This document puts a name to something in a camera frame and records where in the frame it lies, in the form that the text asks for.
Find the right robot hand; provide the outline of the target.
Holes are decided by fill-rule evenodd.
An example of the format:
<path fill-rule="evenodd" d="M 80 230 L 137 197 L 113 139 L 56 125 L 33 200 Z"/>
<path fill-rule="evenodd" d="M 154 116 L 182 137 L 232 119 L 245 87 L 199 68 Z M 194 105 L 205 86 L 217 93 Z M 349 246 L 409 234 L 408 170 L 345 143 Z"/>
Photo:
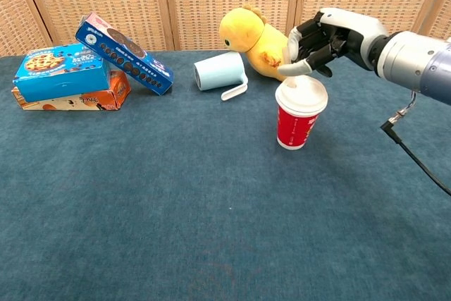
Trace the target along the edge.
<path fill-rule="evenodd" d="M 371 50 L 387 36 L 377 18 L 341 8 L 321 8 L 313 18 L 291 29 L 278 72 L 292 77 L 317 71 L 330 78 L 333 73 L 327 63 L 341 56 L 373 70 Z"/>

